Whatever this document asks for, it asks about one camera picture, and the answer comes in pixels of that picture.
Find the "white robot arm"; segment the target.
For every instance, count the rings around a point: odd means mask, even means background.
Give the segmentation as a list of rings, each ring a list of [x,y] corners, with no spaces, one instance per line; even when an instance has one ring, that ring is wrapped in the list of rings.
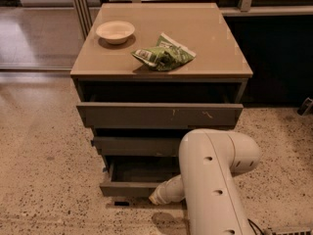
[[[187,203],[191,235],[253,235],[234,177],[255,169],[260,148],[235,131],[196,129],[180,142],[180,174],[160,183],[152,203]]]

